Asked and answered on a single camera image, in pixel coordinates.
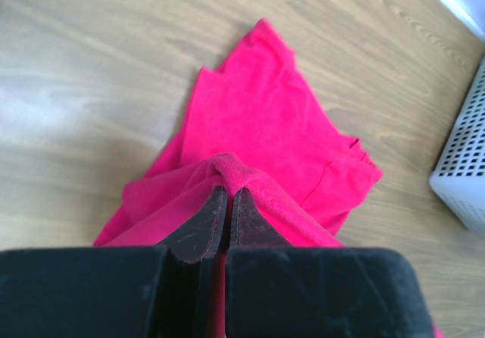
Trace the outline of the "pink t shirt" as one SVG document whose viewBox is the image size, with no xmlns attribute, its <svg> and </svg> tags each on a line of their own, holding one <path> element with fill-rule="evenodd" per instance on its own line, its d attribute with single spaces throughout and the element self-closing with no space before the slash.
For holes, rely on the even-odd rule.
<svg viewBox="0 0 485 338">
<path fill-rule="evenodd" d="M 224 241 L 205 337 L 228 337 L 226 263 L 236 194 L 248 189 L 291 246 L 340 248 L 337 232 L 381 176 L 359 140 L 332 125 L 293 51 L 260 20 L 218 69 L 200 71 L 178 134 L 143 177 L 125 186 L 95 244 L 158 244 L 223 188 Z"/>
</svg>

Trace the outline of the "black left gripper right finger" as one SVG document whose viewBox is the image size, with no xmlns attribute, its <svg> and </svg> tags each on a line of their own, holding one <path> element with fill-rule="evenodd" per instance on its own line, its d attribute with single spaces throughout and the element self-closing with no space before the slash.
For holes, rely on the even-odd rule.
<svg viewBox="0 0 485 338">
<path fill-rule="evenodd" d="M 391 249 L 291 246 L 248 189 L 233 203 L 228 337 L 432 337 L 410 262 Z"/>
</svg>

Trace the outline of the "white plastic laundry basket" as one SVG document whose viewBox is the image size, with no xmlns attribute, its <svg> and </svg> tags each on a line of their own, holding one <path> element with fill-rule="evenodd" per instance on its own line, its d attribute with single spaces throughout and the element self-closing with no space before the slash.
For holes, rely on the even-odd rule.
<svg viewBox="0 0 485 338">
<path fill-rule="evenodd" d="M 484 60 L 480 61 L 429 184 L 471 232 L 484 236 Z"/>
</svg>

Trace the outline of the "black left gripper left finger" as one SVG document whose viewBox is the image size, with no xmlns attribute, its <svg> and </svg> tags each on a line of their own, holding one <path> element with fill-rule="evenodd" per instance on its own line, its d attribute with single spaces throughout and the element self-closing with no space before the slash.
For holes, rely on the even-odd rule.
<svg viewBox="0 0 485 338">
<path fill-rule="evenodd" d="M 155 246 L 1 253 L 3 337 L 205 337 L 227 193 Z"/>
</svg>

